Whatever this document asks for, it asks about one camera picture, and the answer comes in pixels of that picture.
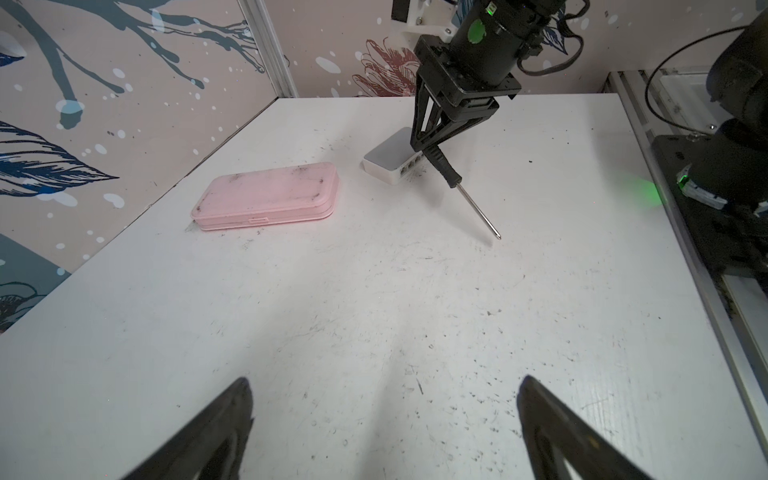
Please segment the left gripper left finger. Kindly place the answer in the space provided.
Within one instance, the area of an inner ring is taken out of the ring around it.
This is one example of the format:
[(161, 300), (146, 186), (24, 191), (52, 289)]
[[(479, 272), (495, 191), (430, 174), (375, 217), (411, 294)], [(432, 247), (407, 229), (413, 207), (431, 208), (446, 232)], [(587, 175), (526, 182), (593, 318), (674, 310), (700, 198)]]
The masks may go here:
[(238, 479), (252, 428), (253, 396), (240, 377), (128, 479)]

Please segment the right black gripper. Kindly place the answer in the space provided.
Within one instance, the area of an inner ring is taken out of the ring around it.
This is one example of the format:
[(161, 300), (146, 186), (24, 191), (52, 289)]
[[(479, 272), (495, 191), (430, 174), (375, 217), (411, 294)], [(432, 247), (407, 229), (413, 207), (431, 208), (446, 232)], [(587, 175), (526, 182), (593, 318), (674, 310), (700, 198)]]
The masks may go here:
[(567, 68), (565, 61), (530, 70), (524, 61), (550, 46), (565, 54), (567, 14), (564, 1), (475, 1), (462, 9), (459, 26), (444, 37), (423, 34), (415, 53), (415, 108), (410, 145), (415, 152), (488, 120), (498, 97), (513, 97), (527, 76), (545, 76)]

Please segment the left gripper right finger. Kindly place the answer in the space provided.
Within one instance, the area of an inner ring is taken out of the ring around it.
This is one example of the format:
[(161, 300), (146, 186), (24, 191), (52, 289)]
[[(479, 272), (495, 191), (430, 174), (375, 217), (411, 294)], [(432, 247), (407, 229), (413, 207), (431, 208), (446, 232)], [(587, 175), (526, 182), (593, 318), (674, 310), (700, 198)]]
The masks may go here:
[(536, 479), (647, 479), (649, 477), (535, 377), (520, 384), (517, 408)]

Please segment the black screwdriver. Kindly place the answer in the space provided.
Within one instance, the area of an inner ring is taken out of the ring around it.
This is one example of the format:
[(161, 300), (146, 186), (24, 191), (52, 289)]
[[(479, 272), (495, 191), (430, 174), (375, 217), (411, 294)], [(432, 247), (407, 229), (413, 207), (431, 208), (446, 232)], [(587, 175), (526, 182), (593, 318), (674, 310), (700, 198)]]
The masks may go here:
[(482, 211), (479, 205), (474, 201), (470, 194), (462, 186), (461, 175), (453, 168), (448, 161), (445, 154), (442, 152), (439, 146), (432, 145), (425, 147), (422, 150), (424, 157), (429, 163), (441, 174), (446, 183), (451, 189), (456, 189), (469, 204), (472, 210), (479, 216), (484, 225), (490, 230), (497, 240), (501, 240), (502, 236), (498, 229), (493, 225), (487, 215)]

